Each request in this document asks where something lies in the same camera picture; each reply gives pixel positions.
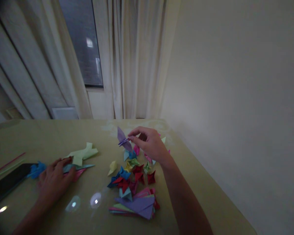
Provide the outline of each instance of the glossy table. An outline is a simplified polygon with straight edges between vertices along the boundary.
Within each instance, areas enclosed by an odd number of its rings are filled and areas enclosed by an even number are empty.
[[[156,183],[150,186],[156,189],[157,201],[161,206],[154,219],[148,221],[143,218],[117,216],[108,211],[115,203],[113,198],[118,196],[118,189],[106,187],[111,176],[117,172],[108,177],[109,165],[116,160],[118,170],[120,166],[126,166],[123,148],[118,147],[117,126],[127,135],[139,125],[155,128],[161,137],[166,136],[165,145],[171,150],[172,157],[203,207],[214,234],[256,234],[164,120],[13,120],[0,124],[0,167],[23,152],[26,154],[20,160],[24,159],[25,163],[36,163],[40,160],[50,164],[72,151],[85,148],[86,142],[93,143],[93,148],[99,151],[94,157],[83,161],[83,164],[96,166],[86,170],[77,182],[71,184],[66,194],[47,214],[40,227],[41,234],[178,234],[159,163],[153,167],[156,170]],[[138,161],[141,164],[147,162],[142,151]],[[143,185],[139,185],[138,192],[143,188]],[[92,208],[90,199],[95,193],[100,193],[101,199]],[[76,211],[67,212],[65,208],[73,196],[80,198],[80,206]],[[0,209],[4,206],[7,209],[0,213],[0,233],[11,233],[37,197],[37,180],[28,178],[1,201]]]

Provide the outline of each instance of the hand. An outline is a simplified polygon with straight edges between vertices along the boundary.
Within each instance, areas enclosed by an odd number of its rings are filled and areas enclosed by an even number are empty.
[[[172,159],[155,129],[139,126],[132,130],[128,136],[128,139],[144,150],[148,157],[160,164]]]
[[[39,175],[41,191],[37,203],[49,208],[65,193],[75,175],[75,167],[72,167],[69,174],[63,176],[63,166],[70,161],[71,158],[58,159]]]

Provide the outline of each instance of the purple folded paper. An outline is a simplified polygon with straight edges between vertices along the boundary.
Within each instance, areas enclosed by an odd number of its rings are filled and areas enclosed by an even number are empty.
[[[154,197],[135,198],[133,202],[123,198],[115,198],[114,200],[148,220],[152,217]]]
[[[120,127],[118,127],[118,140],[120,141],[119,147],[123,146],[127,151],[133,152],[131,143],[128,138],[125,137],[125,134]]]

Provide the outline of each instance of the origami butterfly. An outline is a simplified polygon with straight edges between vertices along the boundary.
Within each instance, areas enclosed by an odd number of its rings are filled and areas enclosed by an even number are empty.
[[[118,140],[120,141],[119,147],[123,146],[127,151],[133,152],[131,143],[128,138],[125,137],[125,134],[120,127],[118,127]]]

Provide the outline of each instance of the white curtain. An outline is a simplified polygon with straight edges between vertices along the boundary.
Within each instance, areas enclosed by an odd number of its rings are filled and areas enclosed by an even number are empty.
[[[0,2],[0,84],[26,119],[50,119],[63,107],[92,118],[58,1]]]
[[[111,76],[103,79],[111,79],[116,119],[156,118],[165,7],[165,0],[107,0]]]

